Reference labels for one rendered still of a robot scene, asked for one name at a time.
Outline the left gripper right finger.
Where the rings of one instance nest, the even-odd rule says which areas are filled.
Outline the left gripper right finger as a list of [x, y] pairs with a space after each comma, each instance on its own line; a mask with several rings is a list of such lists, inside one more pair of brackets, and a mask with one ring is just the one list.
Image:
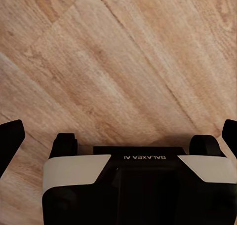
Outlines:
[[222, 138], [237, 158], [237, 121], [230, 119], [225, 121]]

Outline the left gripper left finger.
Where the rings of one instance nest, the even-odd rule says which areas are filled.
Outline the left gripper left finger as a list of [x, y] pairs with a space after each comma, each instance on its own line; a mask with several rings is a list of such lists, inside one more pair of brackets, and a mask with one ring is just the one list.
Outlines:
[[0, 178], [25, 137], [24, 125], [20, 119], [0, 125]]

